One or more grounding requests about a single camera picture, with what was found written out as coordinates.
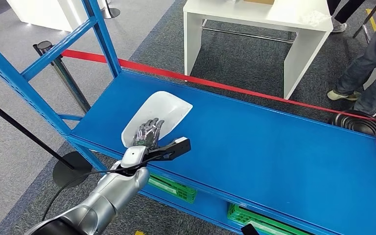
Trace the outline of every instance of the red rope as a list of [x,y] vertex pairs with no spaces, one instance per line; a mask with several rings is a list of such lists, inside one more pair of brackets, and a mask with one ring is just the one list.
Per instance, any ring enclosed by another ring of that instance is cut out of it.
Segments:
[[[88,53],[88,52],[82,52],[82,51],[68,50],[67,49],[62,53],[62,55],[66,56],[66,57],[76,58],[76,59],[106,63],[106,58],[103,55],[99,55],[99,54],[93,54],[93,53]],[[259,93],[259,92],[253,92],[253,91],[250,91],[250,90],[246,90],[246,89],[242,89],[242,88],[238,88],[238,87],[233,87],[233,86],[229,86],[229,85],[224,85],[224,84],[221,84],[221,83],[212,82],[212,81],[208,81],[208,80],[197,78],[197,77],[183,75],[183,74],[180,74],[180,73],[177,73],[177,72],[158,69],[158,68],[155,68],[155,67],[152,67],[152,66],[143,65],[143,64],[139,64],[139,63],[128,61],[128,60],[119,59],[119,63],[120,63],[121,66],[129,68],[129,69],[133,69],[133,70],[138,70],[138,71],[148,72],[148,73],[152,73],[152,74],[156,74],[156,75],[171,77],[171,78],[184,80],[184,81],[188,81],[188,82],[192,82],[192,83],[197,83],[197,84],[201,84],[201,85],[205,85],[205,86],[209,86],[209,87],[221,88],[221,89],[225,89],[225,90],[229,90],[229,91],[233,91],[233,92],[249,94],[249,95],[253,95],[253,96],[257,96],[257,97],[276,100],[276,101],[280,101],[280,102],[288,103],[288,104],[299,105],[299,106],[302,106],[302,107],[317,109],[317,110],[326,111],[326,112],[330,112],[330,113],[345,114],[347,116],[351,116],[351,117],[355,117],[355,118],[361,118],[361,119],[376,121],[375,118],[363,117],[363,116],[359,116],[359,115],[355,115],[355,114],[348,114],[348,113],[345,113],[345,112],[342,112],[342,111],[327,109],[327,108],[319,107],[319,106],[316,106],[316,105],[311,105],[311,104],[301,103],[301,102],[297,102],[297,101],[293,101],[293,100],[283,99],[283,98],[280,98],[280,97],[276,97],[276,96],[272,96],[272,95],[268,95],[268,94],[262,94],[262,93]]]

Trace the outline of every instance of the white scoop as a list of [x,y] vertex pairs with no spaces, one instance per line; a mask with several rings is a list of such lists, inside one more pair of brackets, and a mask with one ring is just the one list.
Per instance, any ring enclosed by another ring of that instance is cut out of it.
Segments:
[[131,147],[136,131],[149,119],[164,120],[159,139],[169,134],[192,109],[192,105],[171,93],[155,92],[139,108],[122,132],[125,147]]

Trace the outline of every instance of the silver robotic arm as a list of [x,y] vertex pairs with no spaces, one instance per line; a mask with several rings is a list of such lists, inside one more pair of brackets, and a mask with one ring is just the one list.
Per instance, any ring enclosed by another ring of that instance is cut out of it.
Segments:
[[[145,155],[147,155],[145,146],[132,146],[111,170],[137,165],[143,161]],[[59,216],[37,224],[26,232],[26,235],[101,234],[148,180],[149,171],[146,167],[136,169],[131,175],[107,173],[82,203]]]
[[158,148],[162,123],[155,118],[142,124],[135,134],[134,146],[129,147],[122,160],[111,167],[117,171],[104,175],[82,203],[37,224],[25,235],[101,234],[148,182],[147,161],[171,161],[190,151],[190,141],[185,137]]

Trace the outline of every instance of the shoe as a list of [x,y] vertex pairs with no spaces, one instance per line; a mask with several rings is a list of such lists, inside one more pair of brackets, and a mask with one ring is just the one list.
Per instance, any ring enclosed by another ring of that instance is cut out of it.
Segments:
[[354,91],[350,95],[345,95],[345,94],[338,94],[334,90],[332,90],[328,92],[327,96],[330,100],[346,99],[350,101],[356,101],[361,96],[361,93]]
[[342,33],[347,27],[347,23],[339,23],[333,27],[332,33]]

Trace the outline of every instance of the green crate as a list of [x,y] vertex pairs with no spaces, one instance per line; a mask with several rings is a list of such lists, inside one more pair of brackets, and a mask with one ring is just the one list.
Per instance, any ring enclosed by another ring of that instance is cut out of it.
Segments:
[[193,188],[152,173],[148,183],[191,204],[197,195],[197,190]]
[[241,225],[252,224],[256,229],[270,235],[311,235],[277,220],[250,211],[235,204],[230,204],[227,217]]

